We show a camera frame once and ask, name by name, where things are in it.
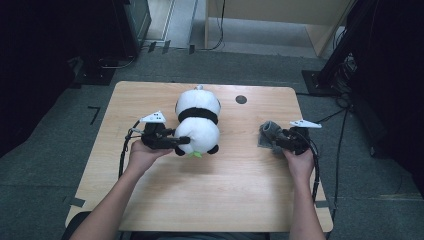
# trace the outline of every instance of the black tape mark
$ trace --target black tape mark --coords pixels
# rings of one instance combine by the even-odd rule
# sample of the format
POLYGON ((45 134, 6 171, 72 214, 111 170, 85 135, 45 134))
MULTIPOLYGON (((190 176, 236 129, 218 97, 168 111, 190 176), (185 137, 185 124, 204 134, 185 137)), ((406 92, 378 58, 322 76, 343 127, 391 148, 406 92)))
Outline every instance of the black tape mark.
POLYGON ((76 207, 83 207, 85 203, 85 200, 79 199, 79 198, 73 198, 69 205, 76 206, 76 207))
POLYGON ((93 125, 94 121, 96 121, 97 115, 99 115, 100 107, 92 107, 88 106, 89 109, 96 109, 96 113, 94 114, 93 120, 91 120, 90 125, 93 125))
POLYGON ((190 50, 188 51, 188 54, 189 54, 189 55, 191 55, 191 54, 193 54, 193 53, 194 53, 194 48, 195 48, 195 46, 194 46, 194 45, 190 45, 190 50))
POLYGON ((149 53, 150 52, 153 52, 154 50, 155 50, 155 47, 156 47, 156 42, 152 42, 151 44, 150 44, 150 46, 149 46, 149 53))
POLYGON ((171 40, 165 42, 165 46, 163 46, 162 54, 168 53, 169 45, 171 44, 171 40))
POLYGON ((317 208, 326 208, 326 207, 328 207, 328 202, 327 202, 327 201, 325 201, 325 200, 322 200, 322 201, 315 201, 315 206, 316 206, 317 208))

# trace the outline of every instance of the forearm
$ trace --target forearm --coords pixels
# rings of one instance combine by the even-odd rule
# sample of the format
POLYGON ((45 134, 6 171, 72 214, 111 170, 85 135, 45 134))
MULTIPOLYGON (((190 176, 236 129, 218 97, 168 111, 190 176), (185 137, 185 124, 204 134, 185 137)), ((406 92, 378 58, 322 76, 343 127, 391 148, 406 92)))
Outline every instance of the forearm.
POLYGON ((324 239, 308 183, 295 184, 290 239, 324 239))
POLYGON ((71 239, 113 239, 138 179, 124 173, 71 239))

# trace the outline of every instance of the human arm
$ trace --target human arm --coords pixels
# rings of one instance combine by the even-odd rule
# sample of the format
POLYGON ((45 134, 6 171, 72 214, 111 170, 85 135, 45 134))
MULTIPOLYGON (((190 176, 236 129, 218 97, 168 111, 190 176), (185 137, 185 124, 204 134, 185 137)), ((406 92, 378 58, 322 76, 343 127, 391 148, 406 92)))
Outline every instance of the human arm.
POLYGON ((131 145, 128 166, 106 197, 75 230, 71 239, 114 239, 135 185, 157 158, 172 149, 152 150, 140 140, 131 145))
POLYGON ((310 177, 314 169, 312 151, 301 155, 283 150, 293 177, 294 199, 290 239, 325 239, 312 201, 310 177))

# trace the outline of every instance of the person's right hand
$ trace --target person's right hand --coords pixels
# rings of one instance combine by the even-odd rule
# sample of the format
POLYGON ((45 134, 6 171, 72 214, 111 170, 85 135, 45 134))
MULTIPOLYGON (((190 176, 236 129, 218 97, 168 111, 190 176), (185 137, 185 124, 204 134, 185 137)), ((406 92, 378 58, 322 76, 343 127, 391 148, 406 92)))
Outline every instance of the person's right hand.
POLYGON ((301 155, 283 149, 283 153, 289 162, 290 173, 295 184, 308 184, 314 169, 314 158, 311 149, 301 155))

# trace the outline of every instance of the white fur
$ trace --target white fur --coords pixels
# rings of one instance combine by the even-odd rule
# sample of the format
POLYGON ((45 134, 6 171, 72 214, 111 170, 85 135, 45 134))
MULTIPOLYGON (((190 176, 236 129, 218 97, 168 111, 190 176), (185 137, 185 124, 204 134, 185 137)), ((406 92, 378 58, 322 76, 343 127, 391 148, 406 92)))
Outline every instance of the white fur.
POLYGON ((175 107, 175 113, 179 116, 182 111, 192 107, 208 109, 217 116, 221 110, 219 101, 212 92, 197 89, 181 94, 175 107))
POLYGON ((219 129, 206 118, 186 118, 175 130, 175 137, 189 137, 190 144, 178 145, 185 153, 206 153, 219 141, 219 129))

